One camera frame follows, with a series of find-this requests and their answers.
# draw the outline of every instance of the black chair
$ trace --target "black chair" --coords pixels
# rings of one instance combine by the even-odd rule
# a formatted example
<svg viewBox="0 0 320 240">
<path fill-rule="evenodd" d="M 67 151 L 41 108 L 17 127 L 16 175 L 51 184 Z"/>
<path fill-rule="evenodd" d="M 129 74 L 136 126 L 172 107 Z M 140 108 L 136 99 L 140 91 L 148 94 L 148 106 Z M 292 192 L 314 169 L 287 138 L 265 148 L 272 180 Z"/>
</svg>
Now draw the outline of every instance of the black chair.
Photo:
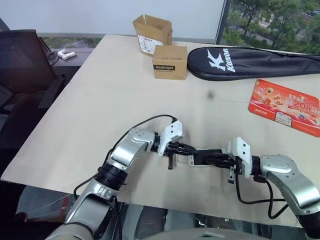
<svg viewBox="0 0 320 240">
<path fill-rule="evenodd" d="M 20 149 L 64 85 L 54 75 L 35 30 L 0 32 L 0 151 Z"/>
</svg>

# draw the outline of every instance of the red flyer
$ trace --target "red flyer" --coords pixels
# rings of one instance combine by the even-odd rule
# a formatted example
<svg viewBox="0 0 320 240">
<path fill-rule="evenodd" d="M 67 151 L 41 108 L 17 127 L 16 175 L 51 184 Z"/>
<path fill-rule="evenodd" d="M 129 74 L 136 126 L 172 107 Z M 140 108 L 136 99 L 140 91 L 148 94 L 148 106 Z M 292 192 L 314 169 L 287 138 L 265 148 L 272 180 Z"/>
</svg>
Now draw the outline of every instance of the red flyer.
<svg viewBox="0 0 320 240">
<path fill-rule="evenodd" d="M 249 103 L 249 111 L 320 137 L 319 99 L 314 96 L 258 79 Z"/>
</svg>

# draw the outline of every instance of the table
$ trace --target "table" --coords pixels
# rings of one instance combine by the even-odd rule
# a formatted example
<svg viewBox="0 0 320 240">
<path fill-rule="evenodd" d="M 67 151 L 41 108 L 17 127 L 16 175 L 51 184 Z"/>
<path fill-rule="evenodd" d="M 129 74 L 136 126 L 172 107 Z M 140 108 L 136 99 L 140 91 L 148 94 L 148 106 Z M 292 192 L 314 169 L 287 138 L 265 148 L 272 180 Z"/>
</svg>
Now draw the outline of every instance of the table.
<svg viewBox="0 0 320 240">
<path fill-rule="evenodd" d="M 175 42 L 188 51 L 205 44 Z M 320 74 L 273 77 L 268 81 L 320 97 Z M 256 79 L 212 82 L 187 74 L 186 80 L 154 79 L 152 58 L 140 53 L 136 37 L 106 35 L 29 136 L 1 179 L 71 193 L 92 176 L 107 151 L 131 126 L 151 116 L 172 114 L 184 127 L 181 142 L 199 148 L 226 148 L 242 137 L 253 155 L 283 154 L 320 189 L 320 138 L 248 111 Z M 170 120 L 144 125 L 161 132 Z M 178 157 L 145 153 L 120 189 L 123 202 L 218 217 L 299 226 L 291 210 L 270 220 L 267 203 L 241 204 L 229 171 L 191 168 Z M 268 188 L 240 177 L 242 197 L 269 197 Z M 281 197 L 275 189 L 275 197 Z M 283 203 L 276 203 L 274 212 Z"/>
</svg>

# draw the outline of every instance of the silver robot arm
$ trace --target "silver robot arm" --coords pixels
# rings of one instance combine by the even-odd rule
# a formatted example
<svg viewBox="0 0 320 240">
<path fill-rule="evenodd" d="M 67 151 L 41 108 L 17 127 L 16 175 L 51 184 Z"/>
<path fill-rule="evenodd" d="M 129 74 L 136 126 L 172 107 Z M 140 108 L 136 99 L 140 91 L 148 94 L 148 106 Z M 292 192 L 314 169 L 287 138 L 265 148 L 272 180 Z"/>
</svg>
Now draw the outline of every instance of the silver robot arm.
<svg viewBox="0 0 320 240">
<path fill-rule="evenodd" d="M 97 174 L 89 182 L 67 214 L 65 224 L 57 228 L 46 240 L 92 240 L 104 232 L 112 216 L 112 202 L 125 182 L 135 160 L 142 152 L 156 152 L 160 156 L 186 151 L 185 144 L 178 143 L 183 136 L 182 123 L 178 120 L 165 128 L 159 136 L 156 132 L 132 128 L 114 149 Z"/>
<path fill-rule="evenodd" d="M 245 178 L 253 175 L 253 180 L 260 183 L 270 180 L 280 190 L 307 236 L 312 239 L 320 239 L 319 191 L 299 171 L 291 158 L 280 154 L 252 156 L 250 145 L 240 137 L 230 141 L 228 148 L 222 149 L 222 152 L 226 153 L 220 155 L 222 159 L 224 157 L 224 164 L 221 164 L 222 160 L 216 159 L 212 165 L 230 169 L 229 183 L 234 183 L 234 179 L 237 181 L 238 175 L 244 175 Z"/>
</svg>

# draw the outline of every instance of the brown cardboard box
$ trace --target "brown cardboard box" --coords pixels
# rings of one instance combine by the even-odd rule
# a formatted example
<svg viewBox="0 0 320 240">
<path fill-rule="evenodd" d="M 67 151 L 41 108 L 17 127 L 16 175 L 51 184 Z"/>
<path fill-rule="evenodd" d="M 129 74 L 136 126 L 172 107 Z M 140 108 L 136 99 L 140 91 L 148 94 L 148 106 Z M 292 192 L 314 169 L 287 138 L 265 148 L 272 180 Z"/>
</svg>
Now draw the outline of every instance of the brown cardboard box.
<svg viewBox="0 0 320 240">
<path fill-rule="evenodd" d="M 133 21 L 143 54 L 153 56 L 156 45 L 172 45 L 172 24 L 154 16 L 143 15 Z"/>
<path fill-rule="evenodd" d="M 187 47 L 155 47 L 152 63 L 156 79 L 185 80 L 187 75 Z"/>
</svg>

